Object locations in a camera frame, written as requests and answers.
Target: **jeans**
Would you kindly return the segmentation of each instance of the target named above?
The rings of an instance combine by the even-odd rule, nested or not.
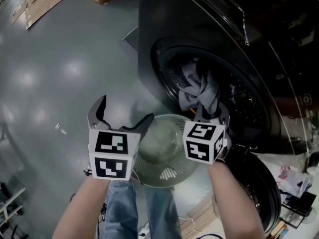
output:
[[[170,189],[145,186],[151,239],[181,239],[179,219]],[[113,181],[107,196],[106,239],[137,239],[138,212],[131,181]]]

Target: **wrist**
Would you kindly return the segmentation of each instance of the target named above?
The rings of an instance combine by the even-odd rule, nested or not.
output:
[[[207,169],[208,171],[218,171],[218,170],[224,170],[227,168],[227,165],[223,161],[215,160],[212,165],[208,165]]]
[[[110,180],[95,179],[92,176],[89,176],[87,180],[91,181],[91,183],[100,187],[108,187],[111,182]]]

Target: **concrete floor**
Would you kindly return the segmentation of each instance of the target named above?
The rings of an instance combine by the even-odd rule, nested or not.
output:
[[[8,0],[0,7],[0,127],[5,134],[0,181],[12,191],[26,186],[20,199],[25,214],[12,223],[30,238],[42,239],[51,237],[85,179],[86,116],[94,101],[107,95],[104,119],[114,128],[169,110],[138,80],[136,51],[121,41],[138,25],[138,0],[108,5],[64,0],[29,30],[23,16],[11,25],[20,1]],[[57,124],[66,134],[55,129]],[[196,191],[185,195],[189,189]],[[179,214],[185,215],[210,191],[200,166],[176,187]],[[137,202],[143,225],[147,218],[140,192]]]

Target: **washing machine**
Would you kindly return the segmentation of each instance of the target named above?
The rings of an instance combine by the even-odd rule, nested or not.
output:
[[[201,73],[212,73],[228,110],[221,119],[229,122],[236,153],[243,153],[229,167],[245,185],[254,175],[269,185],[267,192],[248,189],[258,201],[268,194],[256,204],[265,231],[279,217],[279,192],[251,152],[307,156],[317,145],[318,8],[319,0],[140,0],[140,80],[182,113],[179,87],[189,83],[180,65],[199,58]],[[243,167],[259,169],[243,175]]]

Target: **laundry basket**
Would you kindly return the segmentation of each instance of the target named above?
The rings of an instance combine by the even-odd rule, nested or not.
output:
[[[186,180],[198,163],[185,158],[182,135],[185,122],[179,115],[154,118],[140,143],[134,172],[140,182],[152,187],[171,187]]]

